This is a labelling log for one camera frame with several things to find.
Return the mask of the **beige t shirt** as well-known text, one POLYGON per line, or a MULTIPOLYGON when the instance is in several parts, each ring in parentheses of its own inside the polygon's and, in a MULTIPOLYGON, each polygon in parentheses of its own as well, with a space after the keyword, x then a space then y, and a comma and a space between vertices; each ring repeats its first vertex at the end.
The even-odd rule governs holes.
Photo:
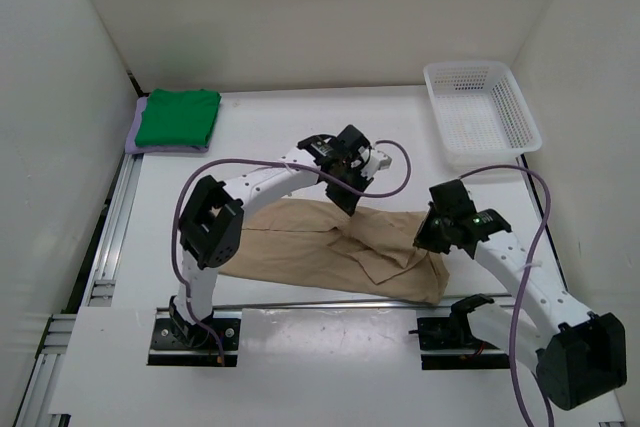
POLYGON ((421 212, 290 199, 257 212, 243 227, 224 275, 285 285, 439 303, 449 273, 438 254, 414 246, 421 212))

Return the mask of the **green t shirt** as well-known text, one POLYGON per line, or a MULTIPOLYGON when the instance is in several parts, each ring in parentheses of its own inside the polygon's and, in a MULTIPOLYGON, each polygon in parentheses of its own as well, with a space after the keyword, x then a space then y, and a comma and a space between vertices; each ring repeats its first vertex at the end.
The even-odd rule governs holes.
POLYGON ((206 147, 221 95, 210 90, 154 90, 148 97, 134 142, 138 147, 206 147))

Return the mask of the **purple t shirt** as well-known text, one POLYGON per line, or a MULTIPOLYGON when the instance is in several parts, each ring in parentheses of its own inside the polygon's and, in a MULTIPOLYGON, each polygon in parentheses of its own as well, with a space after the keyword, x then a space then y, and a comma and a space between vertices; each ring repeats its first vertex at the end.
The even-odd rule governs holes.
POLYGON ((136 136, 142 124, 143 113, 147 107, 147 98, 140 97, 136 102, 133 122, 125 140, 124 151, 126 154, 151 154, 151 153, 185 153, 200 154, 209 150, 209 143, 204 146, 186 146, 186 145, 148 145, 138 146, 136 144, 136 136))

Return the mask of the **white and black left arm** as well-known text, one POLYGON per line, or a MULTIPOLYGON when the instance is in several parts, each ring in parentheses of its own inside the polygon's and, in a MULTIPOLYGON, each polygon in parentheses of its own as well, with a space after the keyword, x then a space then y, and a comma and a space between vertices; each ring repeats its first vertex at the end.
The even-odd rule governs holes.
POLYGON ((390 157, 356 127, 314 135, 276 161, 251 161, 253 171, 220 181, 203 169, 183 187, 172 226, 172 268, 180 283, 170 299, 172 333, 190 350, 218 342, 212 296, 218 271, 238 251, 244 223, 298 190, 325 183, 325 195, 353 215, 375 174, 390 157))

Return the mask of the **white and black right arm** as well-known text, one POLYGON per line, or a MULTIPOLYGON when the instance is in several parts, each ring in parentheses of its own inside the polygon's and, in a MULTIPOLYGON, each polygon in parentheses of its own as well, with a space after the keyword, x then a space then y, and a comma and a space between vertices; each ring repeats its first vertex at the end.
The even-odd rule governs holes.
POLYGON ((475 349, 490 344, 526 366, 542 393, 568 411, 627 382, 626 335, 612 313, 599 315, 528 261, 510 224, 495 210, 479 211, 460 180, 431 188, 429 211, 414 239, 430 253, 464 251, 513 296, 521 317, 491 297, 455 302, 444 325, 418 326, 428 349, 475 349))

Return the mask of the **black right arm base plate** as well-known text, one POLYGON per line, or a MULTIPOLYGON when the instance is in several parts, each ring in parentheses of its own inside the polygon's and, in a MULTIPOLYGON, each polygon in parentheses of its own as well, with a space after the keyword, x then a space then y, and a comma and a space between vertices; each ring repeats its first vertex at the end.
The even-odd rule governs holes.
POLYGON ((509 359, 498 347, 471 334, 468 316, 479 307, 493 306, 484 294, 465 297, 445 307, 418 313, 408 331, 418 339, 423 371, 508 370, 509 359))

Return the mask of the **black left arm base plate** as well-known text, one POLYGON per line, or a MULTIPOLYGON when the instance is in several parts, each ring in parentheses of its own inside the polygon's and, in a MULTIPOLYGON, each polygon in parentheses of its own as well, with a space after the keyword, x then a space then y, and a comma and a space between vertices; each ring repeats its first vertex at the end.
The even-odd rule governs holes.
POLYGON ((195 334, 187 338, 175 325, 167 309, 155 314, 147 355, 149 366, 234 368, 238 363, 242 314, 222 310, 213 314, 207 323, 218 335, 224 356, 210 333, 195 327, 195 334))

